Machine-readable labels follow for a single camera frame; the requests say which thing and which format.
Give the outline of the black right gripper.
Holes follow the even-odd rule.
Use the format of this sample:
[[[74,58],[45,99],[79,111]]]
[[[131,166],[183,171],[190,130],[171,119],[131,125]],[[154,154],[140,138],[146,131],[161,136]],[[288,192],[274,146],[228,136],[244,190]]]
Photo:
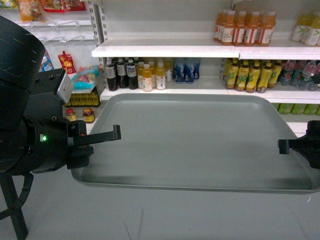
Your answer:
[[[282,155],[288,155],[290,149],[297,153],[302,153],[306,148],[307,142],[309,146],[307,148],[307,160],[311,168],[320,168],[320,121],[311,120],[307,123],[306,130],[307,140],[299,139],[279,139],[277,146],[279,153]]]

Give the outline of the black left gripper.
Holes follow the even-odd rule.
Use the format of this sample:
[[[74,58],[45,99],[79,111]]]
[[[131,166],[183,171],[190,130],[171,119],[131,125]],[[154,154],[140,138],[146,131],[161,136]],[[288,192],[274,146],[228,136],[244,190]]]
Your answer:
[[[87,135],[87,126],[83,120],[67,123],[66,135],[68,144],[72,142],[69,138],[85,136],[84,145],[69,145],[67,147],[65,161],[68,170],[79,169],[88,166],[90,156],[94,153],[94,149],[92,146],[90,146],[90,144],[111,142],[122,139],[121,126],[116,124],[113,125],[112,131]]]

